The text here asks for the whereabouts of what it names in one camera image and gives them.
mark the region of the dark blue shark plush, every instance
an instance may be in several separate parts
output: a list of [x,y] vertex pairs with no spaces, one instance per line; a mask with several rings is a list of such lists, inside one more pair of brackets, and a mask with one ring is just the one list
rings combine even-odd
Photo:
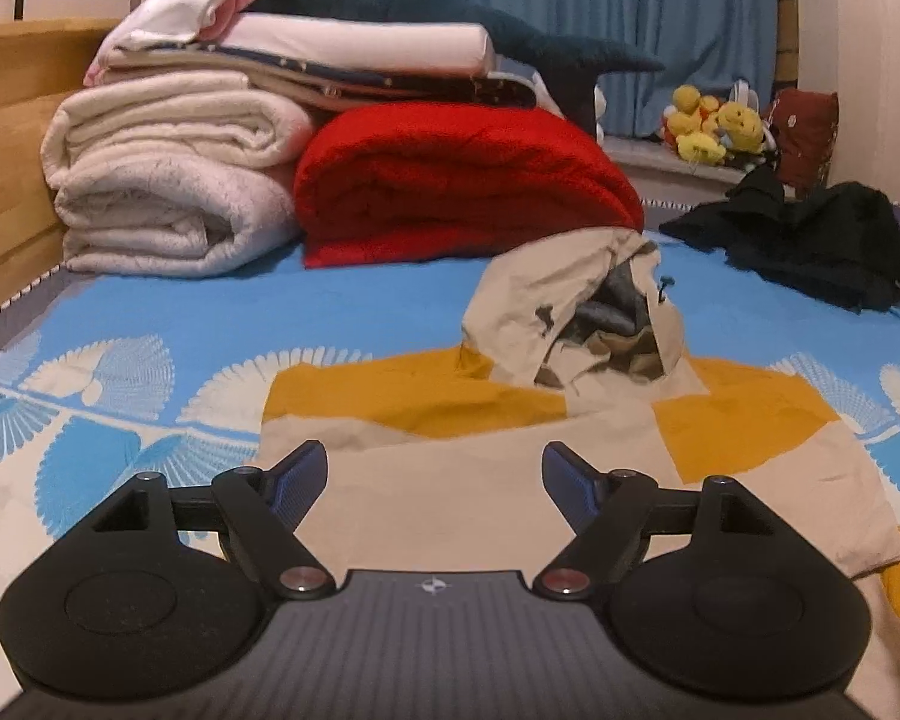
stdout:
[[257,0],[247,10],[353,22],[480,23],[496,52],[535,67],[567,119],[593,137],[593,87],[601,74],[663,70],[655,56],[626,43],[548,35],[470,0]]

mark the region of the metal screw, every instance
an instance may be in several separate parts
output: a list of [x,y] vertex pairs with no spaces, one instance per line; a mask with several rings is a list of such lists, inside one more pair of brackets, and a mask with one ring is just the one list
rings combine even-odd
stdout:
[[590,578],[576,568],[555,568],[543,575],[543,586],[560,595],[576,595],[590,586]]
[[326,571],[312,565],[295,565],[280,574],[280,584],[295,592],[313,592],[329,581]]

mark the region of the folded red blanket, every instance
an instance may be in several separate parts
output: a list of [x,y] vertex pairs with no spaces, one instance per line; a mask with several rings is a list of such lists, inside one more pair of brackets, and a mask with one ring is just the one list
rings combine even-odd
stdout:
[[293,198],[308,268],[489,255],[580,227],[643,228],[619,167],[539,109],[348,111],[307,146]]

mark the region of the stack of folded bedding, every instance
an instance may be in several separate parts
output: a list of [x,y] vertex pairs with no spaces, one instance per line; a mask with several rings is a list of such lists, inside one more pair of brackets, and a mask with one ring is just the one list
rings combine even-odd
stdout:
[[[495,73],[491,33],[552,100]],[[308,266],[492,254],[642,227],[594,141],[592,84],[656,67],[467,0],[147,0],[41,156],[79,271],[220,274],[290,240],[295,217]]]

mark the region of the beige fabric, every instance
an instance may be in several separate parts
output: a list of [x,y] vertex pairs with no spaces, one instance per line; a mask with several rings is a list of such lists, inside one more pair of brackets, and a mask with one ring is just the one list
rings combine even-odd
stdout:
[[254,463],[263,469],[270,469],[308,440],[322,443],[327,452],[332,453],[336,463],[338,451],[359,452],[401,443],[423,442],[425,439],[386,425],[348,416],[285,416],[263,423],[260,447]]
[[[316,421],[266,423],[262,447],[279,450],[267,448],[258,463],[271,467],[307,435],[303,423]],[[334,421],[327,427],[355,427]],[[520,569],[531,578],[572,538],[540,478],[552,440],[601,471],[632,467],[662,487],[682,487],[653,408],[636,401],[462,439],[389,443],[400,432],[377,431],[388,445],[330,450],[327,490],[298,531],[338,579],[357,567]],[[362,432],[362,445],[369,438]],[[842,572],[858,576],[900,559],[900,532],[874,465],[852,442],[834,422],[738,478]]]
[[[682,360],[679,311],[671,300],[658,298],[659,263],[656,245],[619,227],[576,230],[516,248],[487,267],[463,316],[463,341],[493,360],[494,381],[562,389],[572,415],[623,399],[703,394],[706,389]],[[578,304],[618,266],[631,269],[637,293],[647,297],[650,327],[636,338],[595,333],[585,346],[559,340]],[[538,317],[546,306],[549,328]],[[626,371],[611,366],[613,358],[634,349],[640,353]]]

